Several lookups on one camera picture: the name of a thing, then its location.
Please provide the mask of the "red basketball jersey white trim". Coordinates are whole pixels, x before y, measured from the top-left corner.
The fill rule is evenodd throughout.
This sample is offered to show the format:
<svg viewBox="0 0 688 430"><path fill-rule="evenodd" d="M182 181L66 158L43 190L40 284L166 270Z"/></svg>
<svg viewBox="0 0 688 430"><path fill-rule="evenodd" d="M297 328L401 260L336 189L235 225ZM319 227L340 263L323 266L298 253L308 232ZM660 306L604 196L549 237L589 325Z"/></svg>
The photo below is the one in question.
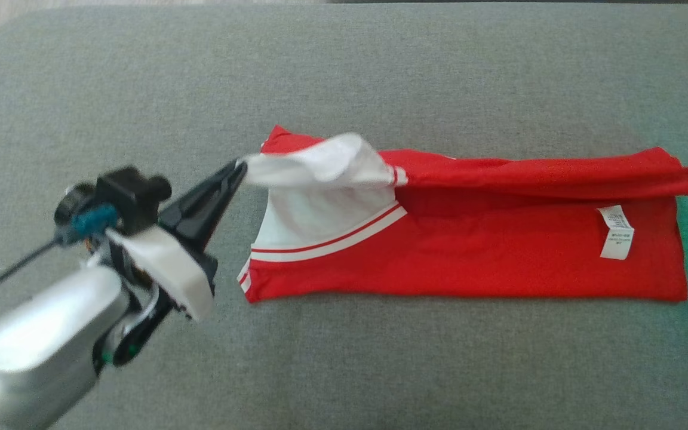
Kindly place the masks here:
<svg viewBox="0 0 688 430"><path fill-rule="evenodd" d="M453 158L276 126L245 157L268 193L238 283L251 302L323 292L687 297L688 168L609 158Z"/></svg>

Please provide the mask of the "large grey sofa seat cushion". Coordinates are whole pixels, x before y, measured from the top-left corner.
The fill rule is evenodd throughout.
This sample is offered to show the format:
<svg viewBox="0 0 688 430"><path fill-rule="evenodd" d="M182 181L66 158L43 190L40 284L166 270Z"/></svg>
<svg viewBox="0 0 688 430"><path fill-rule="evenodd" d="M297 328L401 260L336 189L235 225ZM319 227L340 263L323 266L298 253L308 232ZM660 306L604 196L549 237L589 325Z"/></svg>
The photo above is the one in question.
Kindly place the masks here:
<svg viewBox="0 0 688 430"><path fill-rule="evenodd" d="M688 4L82 7L0 27L0 270L66 188L135 164L179 194L274 125L377 149L688 164ZM248 304L264 213L55 430L688 430L688 300L319 296ZM688 278L688 198L678 202Z"/></svg>

